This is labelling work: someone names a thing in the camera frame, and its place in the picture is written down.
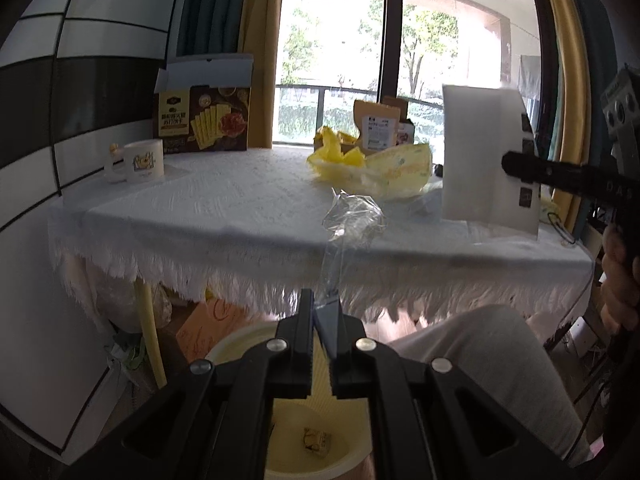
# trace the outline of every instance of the hand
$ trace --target hand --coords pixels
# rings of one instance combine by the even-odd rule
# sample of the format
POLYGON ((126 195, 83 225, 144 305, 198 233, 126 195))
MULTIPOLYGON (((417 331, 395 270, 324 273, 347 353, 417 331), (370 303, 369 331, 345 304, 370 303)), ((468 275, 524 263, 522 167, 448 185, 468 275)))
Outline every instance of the hand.
POLYGON ((629 331, 634 330, 638 326, 636 306, 640 301, 640 258, 634 258, 631 276, 625 267, 626 247, 613 225, 605 229, 602 245, 605 253, 602 270, 607 279, 601 288, 605 306, 600 317, 611 334, 617 334, 620 325, 629 331))

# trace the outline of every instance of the plastic bag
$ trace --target plastic bag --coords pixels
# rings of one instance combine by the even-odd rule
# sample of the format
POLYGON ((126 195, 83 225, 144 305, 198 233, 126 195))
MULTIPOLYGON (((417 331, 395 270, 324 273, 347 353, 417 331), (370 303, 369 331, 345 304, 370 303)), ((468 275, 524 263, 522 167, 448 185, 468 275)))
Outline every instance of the plastic bag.
POLYGON ((346 273, 351 252, 368 247, 373 238, 382 234, 386 221, 370 196, 350 195, 345 191, 336 194, 334 189, 334 204, 322 225, 331 237, 322 259, 317 303, 337 298, 340 278, 346 273))
POLYGON ((330 128, 322 130, 322 142, 307 162, 321 180, 353 194, 407 198, 418 195, 431 177, 428 144, 395 146, 365 157, 357 146, 343 153, 330 128))
MULTIPOLYGON (((86 273, 97 313, 125 332, 142 332, 133 284, 108 275, 88 260, 86 273)), ((171 301, 161 285, 153 285, 151 291, 156 328, 162 328, 171 321, 171 301)))

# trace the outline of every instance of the table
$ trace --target table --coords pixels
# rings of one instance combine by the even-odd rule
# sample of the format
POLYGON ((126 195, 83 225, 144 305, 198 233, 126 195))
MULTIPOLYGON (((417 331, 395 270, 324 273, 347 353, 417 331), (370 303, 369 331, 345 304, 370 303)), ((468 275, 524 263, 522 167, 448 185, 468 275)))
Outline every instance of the table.
MULTIPOLYGON (((53 261, 87 258, 111 276, 138 280, 145 340, 155 334, 142 301, 147 283, 190 300, 202 300, 208 286, 253 311, 290 314, 300 288, 318 285, 328 240, 321 222, 332 190, 313 178, 309 153, 171 155, 165 176, 148 184, 88 178, 50 209, 53 261)), ((341 279, 349 314, 372 320, 388 309, 393 318, 403 306, 431 322, 492 303, 524 316, 573 319, 586 309, 593 261, 551 226, 542 224, 537 240, 482 238, 466 222, 441 220, 437 200, 429 210, 424 198, 380 206, 386 230, 354 254, 341 279)), ((63 269, 63 279, 82 303, 77 273, 63 269)))

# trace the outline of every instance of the mug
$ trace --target mug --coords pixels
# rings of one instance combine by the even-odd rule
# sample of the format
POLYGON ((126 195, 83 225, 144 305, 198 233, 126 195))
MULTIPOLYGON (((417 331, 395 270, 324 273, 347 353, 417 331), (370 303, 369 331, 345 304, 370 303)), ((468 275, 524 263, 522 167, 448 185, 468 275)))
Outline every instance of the mug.
POLYGON ((108 182, 126 180, 132 184, 163 176, 162 139, 139 140, 122 148, 111 146, 104 173, 108 182), (114 168, 114 163, 121 158, 124 168, 114 168))

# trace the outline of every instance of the cartoon print on mug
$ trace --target cartoon print on mug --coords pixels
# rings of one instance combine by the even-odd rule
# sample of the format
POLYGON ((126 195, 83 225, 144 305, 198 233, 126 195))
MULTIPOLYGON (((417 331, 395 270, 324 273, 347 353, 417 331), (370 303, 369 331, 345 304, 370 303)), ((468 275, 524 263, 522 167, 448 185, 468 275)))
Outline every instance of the cartoon print on mug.
POLYGON ((133 158, 133 171, 152 170, 154 166, 153 152, 146 152, 144 155, 136 155, 133 158))

